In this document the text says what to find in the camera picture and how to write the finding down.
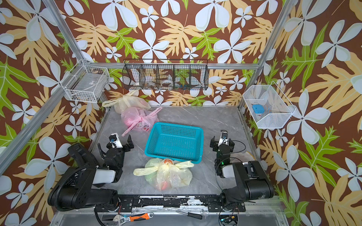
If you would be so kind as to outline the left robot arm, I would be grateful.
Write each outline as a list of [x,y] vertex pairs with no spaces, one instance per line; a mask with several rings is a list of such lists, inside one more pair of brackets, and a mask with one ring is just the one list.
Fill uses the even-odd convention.
[[104,189],[103,185],[116,183],[122,176],[125,153],[134,148],[131,137],[121,144],[118,134],[109,136],[108,150],[99,149],[103,164],[81,143],[72,144],[67,150],[77,163],[70,167],[48,196],[48,205],[58,211],[79,210],[98,206],[115,211],[119,206],[116,190]]

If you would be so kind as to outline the yellow plastic bag with fruit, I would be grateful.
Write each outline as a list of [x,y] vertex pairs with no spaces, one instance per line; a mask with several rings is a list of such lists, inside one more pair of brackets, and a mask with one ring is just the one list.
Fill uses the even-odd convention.
[[135,176],[144,176],[145,180],[158,191],[188,186],[192,180],[191,161],[178,162],[171,159],[150,159],[144,168],[133,171]]

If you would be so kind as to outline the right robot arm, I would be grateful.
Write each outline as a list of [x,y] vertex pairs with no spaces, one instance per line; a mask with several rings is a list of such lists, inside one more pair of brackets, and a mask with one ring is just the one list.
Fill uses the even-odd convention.
[[210,147],[216,152],[216,178],[235,179],[236,186],[222,189],[219,197],[208,204],[209,212],[231,211],[234,208],[245,212],[245,202],[270,199],[274,196],[272,184],[260,162],[242,162],[232,157],[234,146],[234,141],[226,137],[219,141],[212,138],[210,141]]

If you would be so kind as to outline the teal plastic basket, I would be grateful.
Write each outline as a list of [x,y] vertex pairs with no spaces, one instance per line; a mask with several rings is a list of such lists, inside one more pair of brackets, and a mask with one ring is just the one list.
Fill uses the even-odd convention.
[[199,164],[203,146],[202,128],[157,122],[150,132],[144,153],[148,157]]

